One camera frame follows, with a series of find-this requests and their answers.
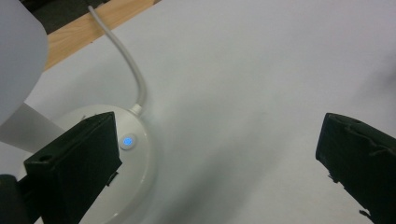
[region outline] white device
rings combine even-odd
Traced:
[[[47,59],[47,35],[42,25],[17,0],[0,3],[0,141],[28,151],[28,155],[90,116],[113,111],[122,166],[98,196],[81,223],[120,223],[148,194],[156,171],[156,155],[139,115],[146,85],[132,57],[90,7],[90,12],[120,49],[139,86],[130,110],[113,105],[88,105],[52,122],[24,103],[40,77]]]

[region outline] white table surface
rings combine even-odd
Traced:
[[[326,112],[396,136],[395,18],[392,0],[163,0],[117,28],[159,151],[146,206],[125,223],[371,223],[315,150]],[[102,37],[26,103],[53,119],[136,93]]]

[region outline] wooden surface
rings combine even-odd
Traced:
[[[153,6],[155,0],[111,0],[98,7],[97,13],[110,29]],[[49,57],[45,70],[90,44],[104,32],[88,13],[48,35]]]

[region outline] black object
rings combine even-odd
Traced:
[[[326,114],[316,153],[374,223],[396,223],[396,139],[356,119]]]
[[[21,190],[13,175],[0,175],[0,223],[30,224]]]
[[[97,8],[109,0],[46,0],[45,4],[35,4],[30,7],[32,14],[43,24],[47,34],[50,34],[67,23],[88,13],[88,5]]]
[[[20,0],[29,11],[35,11],[51,0]]]
[[[19,216],[27,217],[27,223],[39,216],[46,224],[79,223],[121,165],[114,113],[84,119],[24,165],[27,176],[18,185],[0,175],[0,217],[15,215],[0,223],[26,223],[14,218]],[[1,188],[3,181],[10,193]],[[18,214],[6,206],[9,200]]]

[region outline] blue led light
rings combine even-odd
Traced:
[[[130,137],[126,137],[126,138],[124,138],[124,140],[123,140],[123,144],[124,144],[125,146],[130,146],[133,142],[134,142],[134,140],[133,140],[132,138],[130,138]]]

